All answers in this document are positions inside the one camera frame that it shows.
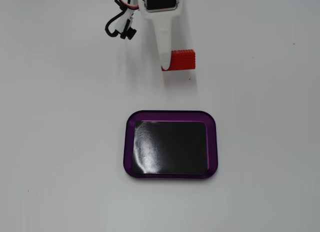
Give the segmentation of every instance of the purple tray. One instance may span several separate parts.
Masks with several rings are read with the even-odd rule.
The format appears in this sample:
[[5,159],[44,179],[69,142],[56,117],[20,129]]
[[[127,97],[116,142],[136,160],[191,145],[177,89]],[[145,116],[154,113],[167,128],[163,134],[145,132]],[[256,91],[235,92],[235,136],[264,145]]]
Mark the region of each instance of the purple tray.
[[[192,129],[189,132],[186,132],[188,135],[190,133],[194,134],[195,137],[198,136],[198,132],[193,131],[193,127],[200,126],[203,128],[202,135],[204,137],[203,141],[204,143],[201,143],[201,146],[198,146],[201,149],[198,150],[197,146],[193,146],[193,151],[190,152],[189,147],[187,149],[184,147],[183,149],[176,149],[176,140],[179,140],[184,142],[183,138],[180,138],[180,134],[185,134],[183,126],[188,126],[188,123],[193,123],[190,124],[190,128]],[[144,134],[141,135],[139,132],[141,124],[144,126],[149,126],[147,129],[144,130]],[[202,165],[204,165],[204,168],[202,166],[201,172],[196,171],[193,168],[193,163],[190,163],[189,160],[187,163],[187,173],[180,172],[180,170],[173,170],[173,171],[179,171],[176,174],[171,173],[170,170],[163,170],[165,172],[158,172],[157,170],[149,170],[149,171],[144,171],[144,172],[137,172],[135,169],[136,166],[136,160],[137,160],[137,150],[141,151],[141,149],[137,149],[137,144],[139,143],[138,139],[141,141],[142,138],[142,143],[144,140],[148,140],[149,144],[151,143],[151,149],[148,147],[147,148],[147,153],[144,152],[143,156],[139,154],[139,156],[142,156],[145,161],[152,161],[154,157],[158,158],[157,155],[153,155],[153,153],[156,153],[157,151],[164,150],[162,149],[161,141],[163,141],[162,138],[158,138],[158,136],[155,136],[154,133],[149,132],[151,129],[152,131],[157,131],[157,127],[154,126],[154,124],[159,124],[159,128],[162,129],[162,133],[164,136],[169,137],[171,141],[174,142],[169,142],[166,143],[166,150],[165,152],[167,153],[165,156],[165,159],[162,159],[163,161],[170,160],[168,159],[168,156],[171,156],[171,154],[174,154],[172,156],[175,156],[176,158],[171,159],[170,161],[170,166],[174,167],[174,161],[177,164],[180,164],[179,158],[177,159],[177,156],[181,156],[182,160],[186,160],[185,158],[188,157],[190,159],[190,156],[192,158],[196,158],[197,156],[202,156],[204,157],[205,161],[202,161]],[[168,127],[168,124],[174,125],[173,128],[175,128],[175,125],[177,125],[177,128],[179,126],[182,126],[182,130],[178,130],[176,132],[175,136],[178,138],[175,138],[175,136],[172,136],[174,132],[172,132],[172,129],[169,129],[166,133],[165,128]],[[126,133],[125,133],[125,146],[124,146],[124,158],[123,158],[123,166],[125,171],[132,177],[134,178],[149,178],[149,179],[207,179],[211,177],[217,170],[218,168],[218,151],[217,151],[217,134],[216,134],[216,123],[214,119],[205,112],[201,111],[139,111],[131,115],[131,117],[128,119],[127,124],[126,124]],[[159,161],[155,161],[154,163],[148,162],[149,166],[156,166],[156,164],[159,164]]]

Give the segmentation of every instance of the black connector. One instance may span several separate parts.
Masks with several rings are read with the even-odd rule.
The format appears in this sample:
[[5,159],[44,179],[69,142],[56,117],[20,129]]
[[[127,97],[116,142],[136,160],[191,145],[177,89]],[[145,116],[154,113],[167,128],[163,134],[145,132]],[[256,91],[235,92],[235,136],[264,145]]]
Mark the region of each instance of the black connector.
[[129,28],[128,31],[126,32],[126,37],[131,40],[135,34],[137,33],[136,29]]

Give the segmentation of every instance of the white background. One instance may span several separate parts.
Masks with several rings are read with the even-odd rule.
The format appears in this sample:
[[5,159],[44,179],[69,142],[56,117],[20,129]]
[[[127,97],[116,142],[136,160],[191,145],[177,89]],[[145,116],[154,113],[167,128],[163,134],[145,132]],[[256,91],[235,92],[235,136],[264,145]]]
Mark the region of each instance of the white background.
[[[162,72],[153,28],[114,0],[0,0],[0,231],[320,231],[320,0],[185,0]],[[203,110],[206,181],[123,169],[138,110]]]

